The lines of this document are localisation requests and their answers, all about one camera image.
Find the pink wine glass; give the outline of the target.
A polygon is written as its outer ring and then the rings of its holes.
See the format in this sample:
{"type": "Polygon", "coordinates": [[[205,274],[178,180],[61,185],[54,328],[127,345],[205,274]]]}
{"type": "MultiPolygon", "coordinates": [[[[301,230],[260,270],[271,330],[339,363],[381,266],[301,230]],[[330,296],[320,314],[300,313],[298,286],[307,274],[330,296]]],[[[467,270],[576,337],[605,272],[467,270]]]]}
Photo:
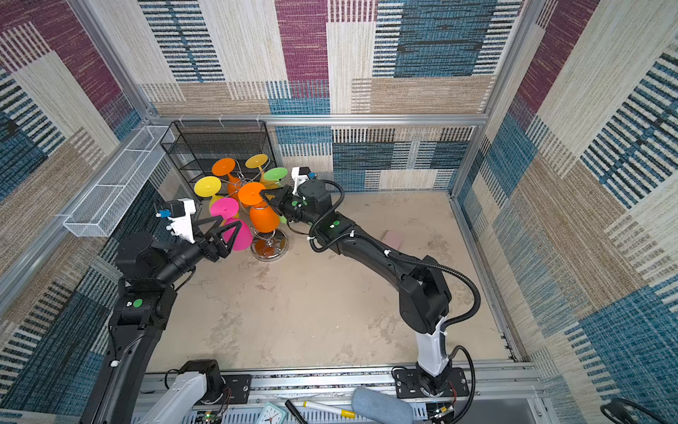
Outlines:
{"type": "Polygon", "coordinates": [[[237,217],[238,213],[239,203],[230,197],[224,197],[218,201],[215,201],[210,207],[211,216],[220,217],[223,224],[240,224],[239,228],[234,226],[233,228],[226,231],[222,237],[225,241],[228,241],[231,239],[233,234],[236,234],[235,240],[233,240],[233,250],[245,251],[252,245],[254,236],[252,236],[249,225],[237,217]]]}

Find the orange front wine glass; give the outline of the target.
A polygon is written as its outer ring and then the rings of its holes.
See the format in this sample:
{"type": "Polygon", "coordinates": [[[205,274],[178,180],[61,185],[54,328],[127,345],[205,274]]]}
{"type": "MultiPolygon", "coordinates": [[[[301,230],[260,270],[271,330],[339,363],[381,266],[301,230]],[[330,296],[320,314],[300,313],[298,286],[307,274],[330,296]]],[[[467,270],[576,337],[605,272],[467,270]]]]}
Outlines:
{"type": "Polygon", "coordinates": [[[271,233],[281,223],[280,217],[266,202],[262,193],[265,189],[260,182],[250,182],[238,191],[238,199],[248,210],[250,220],[258,233],[271,233]]]}

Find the orange wine glass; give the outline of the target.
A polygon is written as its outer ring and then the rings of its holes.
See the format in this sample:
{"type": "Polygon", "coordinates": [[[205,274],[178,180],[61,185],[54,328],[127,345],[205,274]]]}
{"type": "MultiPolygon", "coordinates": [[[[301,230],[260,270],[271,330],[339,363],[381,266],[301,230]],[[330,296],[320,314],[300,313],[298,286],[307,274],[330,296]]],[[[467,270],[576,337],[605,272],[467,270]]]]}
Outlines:
{"type": "Polygon", "coordinates": [[[239,190],[243,187],[242,178],[236,175],[238,163],[233,158],[223,158],[214,163],[212,173],[215,177],[226,182],[227,194],[237,200],[239,190]]]}
{"type": "Polygon", "coordinates": [[[250,220],[258,233],[271,233],[281,223],[280,217],[266,202],[262,193],[265,189],[260,182],[250,182],[238,191],[238,199],[248,210],[250,220]]]}

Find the chrome wine glass rack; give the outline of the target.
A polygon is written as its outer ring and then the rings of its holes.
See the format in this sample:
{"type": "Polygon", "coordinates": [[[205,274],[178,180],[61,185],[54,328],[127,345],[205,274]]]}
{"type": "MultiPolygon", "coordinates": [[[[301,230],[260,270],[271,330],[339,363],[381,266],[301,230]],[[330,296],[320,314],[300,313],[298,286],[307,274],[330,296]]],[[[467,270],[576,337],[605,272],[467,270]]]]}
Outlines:
{"type": "MultiPolygon", "coordinates": [[[[241,206],[249,216],[248,210],[242,204],[241,206]]],[[[275,261],[285,254],[288,247],[288,238],[279,227],[271,233],[258,233],[254,228],[254,238],[252,254],[260,261],[275,261]]]]}

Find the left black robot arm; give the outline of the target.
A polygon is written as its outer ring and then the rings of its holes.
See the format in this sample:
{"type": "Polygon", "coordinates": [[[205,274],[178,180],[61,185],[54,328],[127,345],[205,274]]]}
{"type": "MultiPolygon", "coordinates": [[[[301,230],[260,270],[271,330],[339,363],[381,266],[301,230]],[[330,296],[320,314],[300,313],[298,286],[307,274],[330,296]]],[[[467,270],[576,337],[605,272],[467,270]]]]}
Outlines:
{"type": "Polygon", "coordinates": [[[148,363],[178,296],[175,283],[204,259],[215,263],[228,257],[243,227],[220,222],[220,217],[197,221],[214,225],[206,233],[193,231],[192,242],[160,242],[149,232],[137,232],[119,246],[116,266],[123,276],[107,327],[108,347],[81,423],[131,421],[148,363]]]}

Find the green wine glass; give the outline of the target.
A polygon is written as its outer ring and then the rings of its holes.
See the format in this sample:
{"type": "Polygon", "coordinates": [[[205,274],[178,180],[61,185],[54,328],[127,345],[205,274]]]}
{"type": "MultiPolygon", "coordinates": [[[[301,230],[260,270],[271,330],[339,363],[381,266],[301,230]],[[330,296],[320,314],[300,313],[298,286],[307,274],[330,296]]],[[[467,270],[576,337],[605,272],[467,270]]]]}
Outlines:
{"type": "Polygon", "coordinates": [[[261,182],[266,189],[277,189],[286,185],[289,171],[284,167],[277,167],[266,171],[261,182]]]}

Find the amber yellow wine glass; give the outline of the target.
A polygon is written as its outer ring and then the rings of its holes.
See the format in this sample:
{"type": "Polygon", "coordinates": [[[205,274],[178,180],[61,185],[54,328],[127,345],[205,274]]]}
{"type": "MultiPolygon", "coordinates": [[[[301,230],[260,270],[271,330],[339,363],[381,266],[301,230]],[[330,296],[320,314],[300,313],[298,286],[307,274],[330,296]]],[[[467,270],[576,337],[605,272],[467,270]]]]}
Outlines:
{"type": "Polygon", "coordinates": [[[249,170],[257,171],[257,174],[249,178],[247,182],[248,183],[259,182],[263,184],[264,187],[266,188],[272,188],[274,183],[272,181],[267,180],[264,177],[266,168],[269,163],[270,160],[268,158],[268,155],[264,153],[253,155],[252,157],[248,158],[247,161],[245,162],[245,167],[247,167],[247,169],[249,170]]]}

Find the orange back wine glass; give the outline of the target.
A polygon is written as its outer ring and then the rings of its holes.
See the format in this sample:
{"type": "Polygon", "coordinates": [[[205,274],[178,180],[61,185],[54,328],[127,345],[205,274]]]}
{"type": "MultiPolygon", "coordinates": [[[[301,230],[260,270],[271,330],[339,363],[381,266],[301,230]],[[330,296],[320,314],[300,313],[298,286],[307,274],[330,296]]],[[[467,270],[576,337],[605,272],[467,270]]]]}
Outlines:
{"type": "Polygon", "coordinates": [[[242,178],[236,175],[238,163],[233,158],[223,158],[214,163],[212,173],[215,177],[226,182],[227,194],[237,200],[239,190],[243,187],[242,178]]]}

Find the pink glasses case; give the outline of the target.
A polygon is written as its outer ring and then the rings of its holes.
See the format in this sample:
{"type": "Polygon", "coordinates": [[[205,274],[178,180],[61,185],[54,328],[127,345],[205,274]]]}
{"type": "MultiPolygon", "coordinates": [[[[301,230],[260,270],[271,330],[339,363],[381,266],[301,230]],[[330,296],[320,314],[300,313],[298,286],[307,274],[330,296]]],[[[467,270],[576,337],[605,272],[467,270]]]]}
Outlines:
{"type": "Polygon", "coordinates": [[[402,247],[404,240],[405,236],[402,233],[392,230],[385,231],[381,238],[382,243],[395,250],[399,250],[402,247]]]}

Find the teal alarm clock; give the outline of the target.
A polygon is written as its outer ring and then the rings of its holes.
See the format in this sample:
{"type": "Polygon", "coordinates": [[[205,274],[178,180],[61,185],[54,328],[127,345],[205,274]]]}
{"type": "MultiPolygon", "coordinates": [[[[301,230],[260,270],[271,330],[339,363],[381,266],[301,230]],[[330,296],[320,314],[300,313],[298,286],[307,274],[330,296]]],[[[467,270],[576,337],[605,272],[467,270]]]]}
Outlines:
{"type": "Polygon", "coordinates": [[[284,424],[288,416],[288,412],[285,409],[266,403],[261,409],[256,424],[284,424]]]}

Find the black pen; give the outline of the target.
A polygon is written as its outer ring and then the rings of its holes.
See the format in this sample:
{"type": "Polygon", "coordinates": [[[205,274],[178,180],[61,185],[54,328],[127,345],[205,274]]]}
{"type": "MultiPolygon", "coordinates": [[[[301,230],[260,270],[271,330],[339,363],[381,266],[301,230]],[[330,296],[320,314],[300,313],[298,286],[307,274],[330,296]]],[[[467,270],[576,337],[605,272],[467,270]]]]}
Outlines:
{"type": "Polygon", "coordinates": [[[308,422],[305,420],[305,418],[300,413],[300,411],[298,411],[298,408],[296,408],[296,406],[294,406],[293,402],[290,399],[287,399],[284,402],[284,405],[287,408],[287,410],[290,412],[290,414],[294,418],[294,420],[296,422],[298,422],[298,424],[308,424],[308,422]]]}

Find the yellow white marker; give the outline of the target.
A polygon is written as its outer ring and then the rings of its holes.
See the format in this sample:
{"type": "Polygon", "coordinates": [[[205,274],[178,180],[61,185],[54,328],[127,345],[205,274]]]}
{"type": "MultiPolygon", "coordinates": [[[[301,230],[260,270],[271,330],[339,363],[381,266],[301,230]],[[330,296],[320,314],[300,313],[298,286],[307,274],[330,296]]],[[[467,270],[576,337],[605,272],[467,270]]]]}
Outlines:
{"type": "Polygon", "coordinates": [[[354,419],[357,418],[356,413],[353,412],[353,411],[345,410],[345,409],[342,409],[342,408],[336,407],[336,406],[328,406],[328,405],[325,405],[325,404],[312,402],[312,401],[308,401],[308,400],[303,402],[303,407],[309,408],[309,409],[314,409],[314,410],[317,410],[317,411],[322,411],[322,412],[325,412],[325,413],[331,413],[331,414],[334,414],[334,415],[344,417],[346,419],[354,420],[354,419]]]}

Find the blue grey cloth pouch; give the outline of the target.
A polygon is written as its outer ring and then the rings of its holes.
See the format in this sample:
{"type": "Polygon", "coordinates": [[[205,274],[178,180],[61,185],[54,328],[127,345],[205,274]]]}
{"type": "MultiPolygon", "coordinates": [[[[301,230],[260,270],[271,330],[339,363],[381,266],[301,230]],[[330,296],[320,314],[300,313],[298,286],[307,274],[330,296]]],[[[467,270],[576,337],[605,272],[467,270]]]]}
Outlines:
{"type": "Polygon", "coordinates": [[[351,406],[356,414],[385,424],[412,424],[414,413],[411,406],[396,397],[359,387],[351,397],[351,406]]]}

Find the white mesh wall basket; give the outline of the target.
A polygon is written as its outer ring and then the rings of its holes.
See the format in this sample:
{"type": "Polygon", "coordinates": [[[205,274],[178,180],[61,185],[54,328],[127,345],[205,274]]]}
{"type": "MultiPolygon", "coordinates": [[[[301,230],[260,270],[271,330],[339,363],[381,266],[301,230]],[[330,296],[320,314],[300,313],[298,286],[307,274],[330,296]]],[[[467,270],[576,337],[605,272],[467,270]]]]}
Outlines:
{"type": "Polygon", "coordinates": [[[65,219],[65,229],[78,238],[111,236],[161,162],[167,134],[167,127],[149,125],[134,135],[65,219]]]}

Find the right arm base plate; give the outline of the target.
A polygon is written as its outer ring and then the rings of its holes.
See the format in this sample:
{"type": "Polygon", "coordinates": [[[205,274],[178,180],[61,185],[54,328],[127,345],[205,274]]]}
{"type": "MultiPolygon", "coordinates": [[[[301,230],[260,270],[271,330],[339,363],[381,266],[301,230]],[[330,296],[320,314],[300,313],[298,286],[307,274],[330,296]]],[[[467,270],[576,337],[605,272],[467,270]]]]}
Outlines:
{"type": "Polygon", "coordinates": [[[471,381],[460,367],[446,369],[434,377],[416,367],[392,367],[391,376],[399,399],[467,397],[471,393],[471,381]]]}

